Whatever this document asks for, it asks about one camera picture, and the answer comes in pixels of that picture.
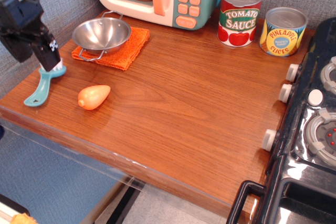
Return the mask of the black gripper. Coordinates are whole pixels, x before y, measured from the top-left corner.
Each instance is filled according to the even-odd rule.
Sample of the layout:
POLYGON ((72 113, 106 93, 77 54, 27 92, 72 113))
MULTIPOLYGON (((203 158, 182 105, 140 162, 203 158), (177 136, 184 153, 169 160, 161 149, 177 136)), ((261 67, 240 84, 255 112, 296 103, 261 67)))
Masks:
POLYGON ((41 21, 40 0, 1 0, 1 43, 18 61, 34 52, 46 71, 60 63, 58 44, 41 21))

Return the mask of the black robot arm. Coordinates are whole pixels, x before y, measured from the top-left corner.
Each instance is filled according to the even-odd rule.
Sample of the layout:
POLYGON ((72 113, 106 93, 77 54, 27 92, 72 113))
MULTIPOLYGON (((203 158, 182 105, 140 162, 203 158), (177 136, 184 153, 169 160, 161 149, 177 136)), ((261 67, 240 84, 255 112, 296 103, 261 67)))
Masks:
POLYGON ((40 0, 1 0, 1 43, 18 61, 35 55, 46 71, 60 66, 57 42, 42 22, 40 0))

